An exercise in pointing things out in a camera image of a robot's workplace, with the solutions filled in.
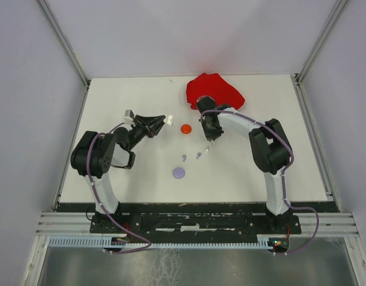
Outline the white earbud charging case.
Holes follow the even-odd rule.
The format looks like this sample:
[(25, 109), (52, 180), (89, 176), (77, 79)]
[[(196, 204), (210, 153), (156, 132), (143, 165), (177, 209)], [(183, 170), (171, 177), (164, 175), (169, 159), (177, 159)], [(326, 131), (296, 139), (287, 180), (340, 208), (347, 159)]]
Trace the white earbud charging case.
[(173, 119), (174, 119), (173, 115), (167, 115), (165, 120), (164, 120), (164, 123), (166, 125), (171, 126), (173, 124)]

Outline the orange earbud charging case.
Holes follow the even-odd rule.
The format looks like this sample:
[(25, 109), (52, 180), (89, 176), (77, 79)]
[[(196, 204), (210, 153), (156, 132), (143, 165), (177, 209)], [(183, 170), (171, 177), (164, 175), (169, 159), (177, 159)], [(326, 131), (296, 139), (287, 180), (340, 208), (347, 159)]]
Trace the orange earbud charging case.
[(183, 124), (180, 128), (181, 132), (183, 134), (190, 134), (192, 131), (192, 127), (189, 124)]

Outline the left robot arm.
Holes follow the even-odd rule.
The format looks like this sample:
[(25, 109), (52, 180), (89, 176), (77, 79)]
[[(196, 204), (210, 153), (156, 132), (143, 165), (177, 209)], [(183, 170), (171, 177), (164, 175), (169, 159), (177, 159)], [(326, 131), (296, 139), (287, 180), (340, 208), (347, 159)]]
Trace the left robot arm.
[(107, 133), (86, 131), (71, 155), (70, 163), (84, 177), (95, 200), (95, 211), (106, 215), (104, 227), (110, 232), (123, 228), (124, 218), (117, 214), (119, 201), (114, 195), (108, 171), (131, 169), (136, 158), (134, 147), (145, 137), (154, 138), (164, 125), (172, 125), (173, 116), (145, 117), (126, 111), (124, 122)]

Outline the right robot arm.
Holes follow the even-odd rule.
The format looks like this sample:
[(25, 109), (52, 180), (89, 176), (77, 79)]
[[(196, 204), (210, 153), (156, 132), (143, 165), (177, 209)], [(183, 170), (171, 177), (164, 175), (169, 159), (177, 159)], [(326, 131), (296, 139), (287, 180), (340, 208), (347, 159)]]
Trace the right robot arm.
[(255, 165), (264, 174), (267, 190), (265, 218), (266, 228), (279, 233), (287, 226), (290, 203), (286, 195), (285, 172), (293, 164), (293, 150), (277, 119), (259, 122), (240, 114), (235, 108), (217, 105), (209, 96), (200, 97), (196, 107), (201, 117), (200, 123), (209, 142), (218, 139), (225, 129), (249, 139)]

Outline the purple earbud charging case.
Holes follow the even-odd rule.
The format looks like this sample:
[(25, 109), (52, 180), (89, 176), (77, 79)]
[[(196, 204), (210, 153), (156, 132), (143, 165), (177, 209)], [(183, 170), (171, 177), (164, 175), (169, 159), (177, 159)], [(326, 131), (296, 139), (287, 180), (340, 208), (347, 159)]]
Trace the purple earbud charging case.
[(183, 179), (186, 175), (184, 168), (177, 167), (173, 170), (173, 177), (176, 179)]

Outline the red cloth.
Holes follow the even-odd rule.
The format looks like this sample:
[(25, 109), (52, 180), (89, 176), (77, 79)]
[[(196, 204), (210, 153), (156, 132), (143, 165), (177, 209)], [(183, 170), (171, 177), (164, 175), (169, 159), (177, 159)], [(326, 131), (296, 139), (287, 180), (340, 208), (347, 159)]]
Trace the red cloth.
[(197, 110), (198, 99), (204, 96), (211, 97), (217, 105), (228, 104), (240, 109), (245, 104), (243, 95), (227, 83), (218, 73), (202, 73), (188, 82), (186, 86), (186, 101), (190, 108)]

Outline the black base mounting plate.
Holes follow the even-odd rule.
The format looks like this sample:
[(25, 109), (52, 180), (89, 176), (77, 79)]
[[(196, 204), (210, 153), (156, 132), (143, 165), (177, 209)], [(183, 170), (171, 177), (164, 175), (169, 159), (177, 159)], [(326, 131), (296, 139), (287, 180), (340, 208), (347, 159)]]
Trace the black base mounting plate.
[(254, 243), (302, 232), (292, 212), (275, 218), (262, 203), (122, 203), (114, 219), (154, 244)]

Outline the left aluminium frame post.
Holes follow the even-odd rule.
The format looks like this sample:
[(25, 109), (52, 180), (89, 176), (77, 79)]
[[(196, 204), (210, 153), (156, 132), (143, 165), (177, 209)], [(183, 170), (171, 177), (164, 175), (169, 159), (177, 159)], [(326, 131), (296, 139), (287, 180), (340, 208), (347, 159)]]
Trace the left aluminium frame post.
[(65, 52), (67, 58), (69, 59), (71, 65), (73, 66), (74, 70), (76, 71), (79, 79), (81, 80), (82, 84), (85, 86), (89, 86), (90, 80), (85, 75), (83, 71), (82, 65), (79, 63), (77, 59), (77, 55), (74, 52), (66, 34), (62, 31), (62, 28), (52, 11), (50, 3), (46, 0), (36, 0), (37, 5), (39, 6), (40, 10), (42, 11), (43, 15), (45, 16), (47, 22), (49, 23), (52, 31), (55, 33), (55, 36), (61, 45), (61, 48)]

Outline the aluminium frame post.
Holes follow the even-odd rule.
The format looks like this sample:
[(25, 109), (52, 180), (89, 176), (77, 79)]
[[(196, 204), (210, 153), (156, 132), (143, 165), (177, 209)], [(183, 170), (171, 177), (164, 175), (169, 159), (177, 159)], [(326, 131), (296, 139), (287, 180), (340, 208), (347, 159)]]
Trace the aluminium frame post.
[(85, 75), (83, 71), (82, 65), (79, 63), (77, 59), (77, 55), (74, 52), (66, 34), (62, 31), (62, 28), (52, 11), (50, 3), (46, 0), (36, 0), (37, 5), (39, 6), (40, 10), (42, 11), (43, 15), (45, 16), (47, 22), (49, 23), (52, 31), (55, 33), (55, 36), (61, 45), (61, 48), (65, 52), (67, 58), (69, 59), (71, 65), (73, 66), (74, 70), (76, 71), (79, 79), (81, 80), (82, 84), (85, 86), (89, 86), (90, 80)]
[(349, 0), (338, 0), (335, 2), (333, 8), (331, 9), (330, 14), (328, 15), (326, 22), (324, 23), (320, 34), (318, 35), (315, 44), (311, 48), (310, 53), (308, 54), (302, 69), (295, 76), (297, 85), (304, 83), (305, 79), (308, 77), (312, 67), (314, 66), (318, 56), (326, 45), (329, 37), (331, 36), (333, 30), (337, 26), (341, 16), (345, 12)]

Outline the aluminium frame rail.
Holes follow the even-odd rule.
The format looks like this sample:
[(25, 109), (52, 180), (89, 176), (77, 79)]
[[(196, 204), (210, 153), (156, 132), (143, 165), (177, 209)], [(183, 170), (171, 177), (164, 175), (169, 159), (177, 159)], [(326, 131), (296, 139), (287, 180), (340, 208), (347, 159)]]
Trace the aluminium frame rail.
[[(309, 237), (315, 229), (313, 213), (297, 213), (302, 237)], [(321, 213), (318, 236), (355, 237), (358, 230), (350, 213)], [(36, 228), (36, 235), (89, 235), (90, 220), (84, 213), (42, 213)]]

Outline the right aluminium frame post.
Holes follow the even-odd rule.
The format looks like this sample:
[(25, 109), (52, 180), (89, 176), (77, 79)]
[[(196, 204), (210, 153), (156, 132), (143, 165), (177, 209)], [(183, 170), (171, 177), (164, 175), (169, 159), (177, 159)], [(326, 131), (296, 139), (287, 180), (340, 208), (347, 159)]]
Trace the right aluminium frame post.
[(331, 36), (333, 30), (337, 26), (341, 16), (345, 12), (349, 0), (338, 0), (335, 2), (333, 8), (331, 9), (330, 14), (328, 15), (326, 22), (324, 23), (320, 34), (318, 35), (315, 44), (311, 48), (310, 53), (308, 54), (302, 69), (295, 76), (297, 85), (304, 83), (305, 79), (308, 77), (312, 67), (314, 66), (318, 56), (326, 45), (329, 37)]

